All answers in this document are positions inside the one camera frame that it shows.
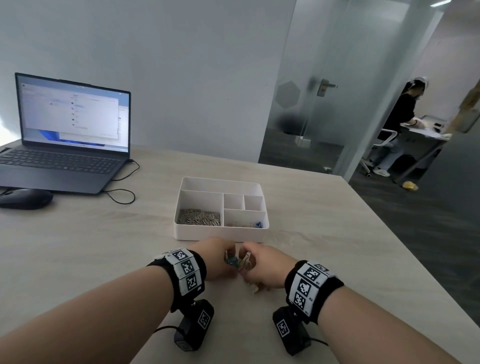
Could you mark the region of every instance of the white organizer box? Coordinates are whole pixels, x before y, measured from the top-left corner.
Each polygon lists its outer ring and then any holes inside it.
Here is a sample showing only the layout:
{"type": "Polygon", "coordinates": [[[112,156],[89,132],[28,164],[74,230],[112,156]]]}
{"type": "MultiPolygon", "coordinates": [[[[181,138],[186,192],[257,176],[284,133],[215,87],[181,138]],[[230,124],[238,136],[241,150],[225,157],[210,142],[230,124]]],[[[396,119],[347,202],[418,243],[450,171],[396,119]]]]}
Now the white organizer box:
{"type": "Polygon", "coordinates": [[[268,216],[262,188],[258,183],[184,177],[173,220],[177,240],[202,240],[219,236],[236,242],[263,243],[268,216]],[[198,208],[220,214],[221,226],[177,224],[180,210],[198,208]],[[262,223],[262,228],[231,227],[229,224],[262,223]]]}

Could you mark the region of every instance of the ceiling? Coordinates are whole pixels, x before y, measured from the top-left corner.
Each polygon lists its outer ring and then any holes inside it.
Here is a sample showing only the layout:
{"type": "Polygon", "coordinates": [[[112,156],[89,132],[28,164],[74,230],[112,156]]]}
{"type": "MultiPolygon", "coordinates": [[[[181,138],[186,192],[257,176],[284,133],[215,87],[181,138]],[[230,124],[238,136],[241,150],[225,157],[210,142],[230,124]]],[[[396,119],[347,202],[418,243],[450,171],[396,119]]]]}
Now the ceiling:
{"type": "Polygon", "coordinates": [[[480,34],[480,0],[452,0],[432,38],[480,34]]]}

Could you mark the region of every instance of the person's left hand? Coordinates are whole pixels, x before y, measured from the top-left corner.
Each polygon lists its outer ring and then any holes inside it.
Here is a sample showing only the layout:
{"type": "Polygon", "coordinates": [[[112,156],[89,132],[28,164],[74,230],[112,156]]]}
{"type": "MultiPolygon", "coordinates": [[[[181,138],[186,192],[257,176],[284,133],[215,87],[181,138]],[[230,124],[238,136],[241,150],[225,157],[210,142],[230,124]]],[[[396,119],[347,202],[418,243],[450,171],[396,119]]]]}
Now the person's left hand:
{"type": "Polygon", "coordinates": [[[235,243],[232,240],[211,237],[190,245],[188,248],[198,253],[207,267],[206,280],[215,280],[220,277],[235,277],[237,270],[225,263],[225,252],[229,256],[235,255],[235,243]]]}

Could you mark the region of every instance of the desk leg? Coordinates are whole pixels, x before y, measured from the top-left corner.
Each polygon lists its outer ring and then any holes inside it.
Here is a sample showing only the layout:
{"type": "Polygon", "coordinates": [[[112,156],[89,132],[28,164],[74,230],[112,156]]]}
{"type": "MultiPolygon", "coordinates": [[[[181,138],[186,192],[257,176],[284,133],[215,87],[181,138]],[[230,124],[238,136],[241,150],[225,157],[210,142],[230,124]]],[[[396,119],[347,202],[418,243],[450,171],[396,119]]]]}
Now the desk leg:
{"type": "Polygon", "coordinates": [[[445,140],[439,140],[433,147],[431,147],[429,150],[423,154],[418,161],[413,163],[405,172],[403,172],[400,176],[398,176],[396,179],[393,180],[394,183],[400,184],[405,177],[407,177],[410,172],[412,172],[421,162],[423,162],[425,159],[433,155],[439,149],[443,144],[445,144],[445,140]]]}

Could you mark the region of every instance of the light wood tabletop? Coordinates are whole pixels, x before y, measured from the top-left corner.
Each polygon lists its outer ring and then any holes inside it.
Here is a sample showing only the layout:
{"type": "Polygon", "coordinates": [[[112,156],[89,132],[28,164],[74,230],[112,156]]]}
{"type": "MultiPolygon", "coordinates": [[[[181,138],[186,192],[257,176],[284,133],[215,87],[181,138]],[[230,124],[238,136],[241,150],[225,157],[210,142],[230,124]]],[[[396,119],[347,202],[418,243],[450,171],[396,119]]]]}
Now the light wood tabletop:
{"type": "MultiPolygon", "coordinates": [[[[174,240],[173,216],[182,177],[194,176],[259,183],[270,220],[265,244],[322,263],[461,362],[479,362],[480,328],[341,177],[146,148],[134,148],[132,158],[140,170],[110,185],[136,193],[130,206],[106,195],[57,194],[42,210],[0,210],[0,334],[188,246],[174,240]]],[[[286,353],[272,321],[284,290],[253,294],[238,278],[208,282],[201,297],[215,316],[198,352],[180,351],[173,331],[163,330],[133,362],[336,363],[318,343],[295,358],[286,353]]],[[[180,320],[168,314],[163,325],[180,320]]],[[[307,330],[322,337],[314,324],[307,330]]]]}

